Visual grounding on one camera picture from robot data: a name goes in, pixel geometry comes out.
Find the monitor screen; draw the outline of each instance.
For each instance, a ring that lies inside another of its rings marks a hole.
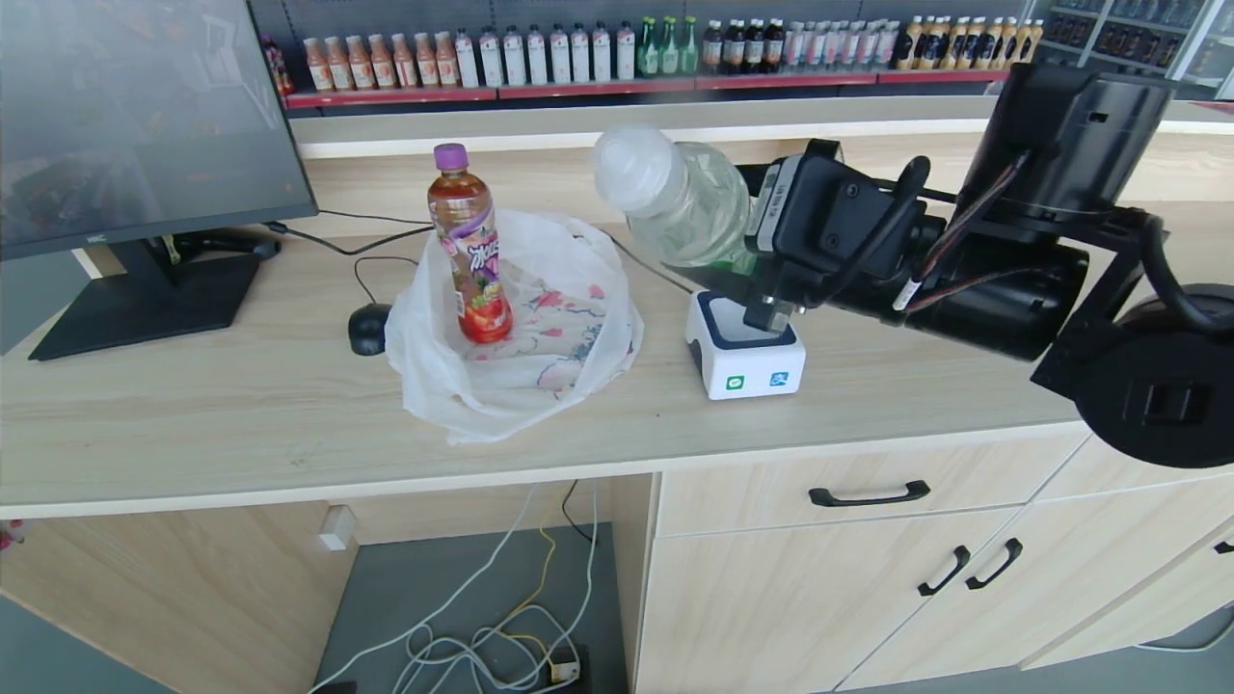
[[[244,0],[0,0],[5,257],[316,212]]]

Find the purple bottle cap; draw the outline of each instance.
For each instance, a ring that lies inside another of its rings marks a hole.
[[[437,162],[437,168],[443,172],[465,169],[468,164],[466,147],[459,144],[458,142],[438,144],[437,147],[433,147],[433,161]]]

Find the cabinet door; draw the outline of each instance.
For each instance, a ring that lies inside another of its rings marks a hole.
[[[652,548],[639,694],[805,694],[835,687],[1014,514],[659,538]],[[961,589],[953,579],[942,594]]]
[[[30,521],[0,592],[176,692],[305,692],[355,558],[321,545],[326,510]]]
[[[1029,504],[842,689],[1017,664],[1175,561],[1230,515],[1234,479]]]
[[[1234,522],[1135,587],[1022,667],[1038,668],[1174,636],[1234,603]]]

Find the red shelf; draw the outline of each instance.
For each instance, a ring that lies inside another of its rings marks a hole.
[[[694,78],[636,79],[628,82],[584,82],[497,88],[500,99],[540,99],[544,96],[602,96],[606,94],[648,94],[653,91],[690,91]]]
[[[1007,70],[892,70],[879,73],[879,84],[919,82],[1002,82]]]
[[[429,101],[492,101],[496,89],[426,88],[374,89],[365,91],[302,91],[288,95],[288,109],[360,106],[379,104],[426,104]]]
[[[698,89],[761,89],[768,86],[832,86],[874,84],[875,73],[750,74],[700,77]]]

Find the plastic water bottle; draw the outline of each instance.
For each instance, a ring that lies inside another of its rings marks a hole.
[[[650,126],[618,126],[596,142],[591,164],[600,196],[660,262],[753,272],[744,241],[750,194],[714,147],[674,143]]]

